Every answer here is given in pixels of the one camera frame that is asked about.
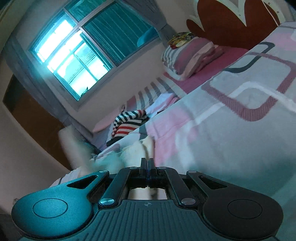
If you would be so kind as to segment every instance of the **brown headboard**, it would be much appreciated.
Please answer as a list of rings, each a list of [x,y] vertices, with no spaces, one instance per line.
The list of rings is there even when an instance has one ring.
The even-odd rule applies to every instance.
[[[198,37],[222,46],[251,49],[264,40],[282,21],[272,0],[195,0],[196,16],[187,20]]]

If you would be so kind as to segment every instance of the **striped pillow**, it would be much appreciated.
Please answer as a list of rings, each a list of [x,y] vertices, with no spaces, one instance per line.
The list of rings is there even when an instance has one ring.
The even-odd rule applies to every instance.
[[[195,37],[180,48],[166,48],[162,55],[165,71],[176,80],[186,80],[217,57],[223,54],[221,47],[217,48],[213,42]]]

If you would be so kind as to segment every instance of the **black plastic mount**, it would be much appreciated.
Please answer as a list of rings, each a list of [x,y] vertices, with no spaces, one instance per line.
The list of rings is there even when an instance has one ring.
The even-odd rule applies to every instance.
[[[127,200],[131,189],[145,187],[165,189],[168,200]],[[12,218],[22,241],[254,241],[274,240],[283,212],[263,194],[143,158],[118,174],[103,170],[29,194]]]

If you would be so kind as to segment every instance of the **ribbed plastic surface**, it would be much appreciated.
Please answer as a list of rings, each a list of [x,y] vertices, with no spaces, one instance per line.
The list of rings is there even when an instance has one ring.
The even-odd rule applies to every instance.
[[[124,200],[119,207],[101,210],[86,228],[63,240],[226,241],[229,239],[210,231],[202,223],[196,211],[181,209],[172,200]]]

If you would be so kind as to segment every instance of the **striped sweater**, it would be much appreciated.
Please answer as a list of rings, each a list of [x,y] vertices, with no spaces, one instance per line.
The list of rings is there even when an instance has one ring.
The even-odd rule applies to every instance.
[[[145,110],[128,111],[119,114],[114,121],[111,139],[115,136],[126,136],[129,132],[140,127],[142,120],[146,118]]]

